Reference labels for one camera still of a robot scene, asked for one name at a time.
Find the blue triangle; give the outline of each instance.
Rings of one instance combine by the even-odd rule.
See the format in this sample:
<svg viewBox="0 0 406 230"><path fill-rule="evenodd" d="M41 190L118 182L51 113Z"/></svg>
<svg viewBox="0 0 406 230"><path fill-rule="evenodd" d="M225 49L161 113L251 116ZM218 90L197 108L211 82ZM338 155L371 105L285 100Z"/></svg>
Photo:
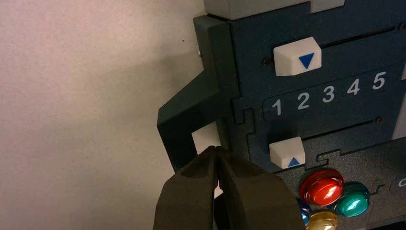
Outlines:
<svg viewBox="0 0 406 230"><path fill-rule="evenodd" d="M304 67L306 69L309 68L310 62L312 62L314 55L315 55L314 53L311 53L311 54L306 54L306 55L299 57L300 61L302 62L302 64L304 65Z"/></svg>
<svg viewBox="0 0 406 230"><path fill-rule="evenodd" d="M296 160L296 158L292 158L291 162L289 163L288 167L299 165L300 163Z"/></svg>

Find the number 4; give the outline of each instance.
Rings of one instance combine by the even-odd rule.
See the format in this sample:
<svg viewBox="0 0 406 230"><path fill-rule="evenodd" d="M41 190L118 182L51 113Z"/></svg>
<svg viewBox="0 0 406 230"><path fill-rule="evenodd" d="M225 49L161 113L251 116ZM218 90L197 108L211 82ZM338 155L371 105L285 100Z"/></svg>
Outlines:
<svg viewBox="0 0 406 230"><path fill-rule="evenodd" d="M360 83L360 79L357 78L355 79L354 83L351 85L351 87L347 90L348 94L353 93L354 95L358 94L358 91L360 90L359 88L359 83Z"/></svg>

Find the number 3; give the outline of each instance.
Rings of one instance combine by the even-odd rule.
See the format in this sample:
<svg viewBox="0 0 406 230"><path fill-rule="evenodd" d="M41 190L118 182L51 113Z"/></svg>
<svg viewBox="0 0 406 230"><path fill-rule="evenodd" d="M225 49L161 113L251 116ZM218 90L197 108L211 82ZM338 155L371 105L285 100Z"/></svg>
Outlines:
<svg viewBox="0 0 406 230"><path fill-rule="evenodd" d="M324 103L329 103L334 99L334 86L327 86L324 89L324 92L326 93L326 96L330 96L329 99L323 98Z"/></svg>
<svg viewBox="0 0 406 230"><path fill-rule="evenodd" d="M378 73L375 76L375 79L373 80L374 85L372 86L372 88L374 90L378 90L378 89L383 87L383 85L385 84L385 78L380 78L380 76L383 76L385 74L386 74L386 72L382 72L382 73Z"/></svg>

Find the white wall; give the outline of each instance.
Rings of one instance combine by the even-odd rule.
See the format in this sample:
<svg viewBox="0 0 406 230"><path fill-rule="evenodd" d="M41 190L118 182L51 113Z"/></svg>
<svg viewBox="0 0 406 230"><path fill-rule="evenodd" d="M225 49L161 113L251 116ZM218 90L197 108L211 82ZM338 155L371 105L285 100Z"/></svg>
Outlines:
<svg viewBox="0 0 406 230"><path fill-rule="evenodd" d="M0 0L0 229L152 229L203 0ZM218 144L214 129L198 149Z"/></svg>

